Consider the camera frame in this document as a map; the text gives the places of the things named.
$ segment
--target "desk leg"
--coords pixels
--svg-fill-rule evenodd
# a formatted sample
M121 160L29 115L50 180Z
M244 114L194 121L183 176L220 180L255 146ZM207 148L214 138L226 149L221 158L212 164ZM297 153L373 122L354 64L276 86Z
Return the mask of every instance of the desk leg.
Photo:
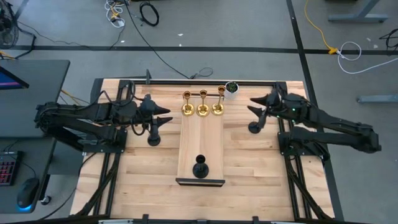
M45 191L47 190L47 186L49 185L49 181L50 181L50 174L47 174L45 176L43 188L42 188L42 191L39 196L39 201L42 203L42 205L47 205L48 203L51 202L51 197L47 196L45 194Z
M357 14L330 15L331 22L384 22L388 19L385 14L369 14L379 0L369 0L367 5Z

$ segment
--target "computer monitor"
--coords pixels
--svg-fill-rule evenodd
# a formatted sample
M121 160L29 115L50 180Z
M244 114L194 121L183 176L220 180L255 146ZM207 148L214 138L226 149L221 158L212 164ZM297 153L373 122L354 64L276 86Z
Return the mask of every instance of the computer monitor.
M0 90L28 88L29 84L0 67Z

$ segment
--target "black candle holder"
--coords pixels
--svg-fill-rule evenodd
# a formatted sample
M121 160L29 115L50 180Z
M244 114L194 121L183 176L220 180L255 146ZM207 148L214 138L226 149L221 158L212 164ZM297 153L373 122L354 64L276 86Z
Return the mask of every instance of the black candle holder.
M197 163L193 166L193 175L199 179L205 178L209 174L209 167L205 164L206 158L204 155L197 156Z

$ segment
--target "gray desk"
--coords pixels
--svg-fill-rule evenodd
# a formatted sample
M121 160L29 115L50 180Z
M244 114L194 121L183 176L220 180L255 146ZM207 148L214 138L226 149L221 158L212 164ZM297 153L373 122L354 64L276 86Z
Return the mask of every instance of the gray desk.
M67 70L70 62L68 60L2 60L1 66L16 76L27 82L32 89L40 90L35 97L39 99L39 102L46 103L48 101L57 101L58 96L63 85ZM26 99L18 98L9 100L6 95L17 90L1 90L0 91L0 105L2 110L7 107L23 107L26 105L26 113L31 114L32 110L35 110L35 106L32 107L29 102L24 102ZM32 118L29 127L34 127L35 123ZM7 126L17 125L21 129L24 129L26 124L1 124L1 131L7 131ZM0 150L8 144L14 142L14 138L0 138ZM33 172L24 164L20 162L19 169L12 186L0 187L0 213L31 213L36 207L37 200L40 197L42 191L45 191L45 180L49 169L50 160L52 158L56 140L51 137L44 138L22 138L19 142L10 149L10 151L22 151L23 155L21 161L31 166L36 172L36 178L40 180L39 189L35 195L34 202L30 209L21 210L17 207L17 193L21 185L25 180L33 177Z
M7 145L16 139L0 140L0 149L3 150ZM22 151L21 161L31 166L36 172L36 178L40 180L39 189L36 193L34 202L30 209L20 209L17 206L17 194L25 182L29 178L33 178L34 174L23 163L19 162L16 178L12 186L0 187L0 213L31 213L36 207L36 201L40 197L41 190L44 187L44 180L49 169L50 159L54 152L55 140L51 137L20 139L10 151Z

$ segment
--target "white pot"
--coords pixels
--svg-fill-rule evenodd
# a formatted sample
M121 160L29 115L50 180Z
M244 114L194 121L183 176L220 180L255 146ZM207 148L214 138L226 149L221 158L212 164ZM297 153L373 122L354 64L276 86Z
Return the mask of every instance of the white pot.
M236 84L236 86L237 86L238 89L237 89L234 93L231 93L231 92L228 91L228 89L226 88L227 84L229 84L229 83L231 83L231 82L228 82L228 83L225 84L224 97L225 97L226 99L228 99L228 100L233 100L233 99L235 99L236 95L237 95L238 92L239 92L239 85Z

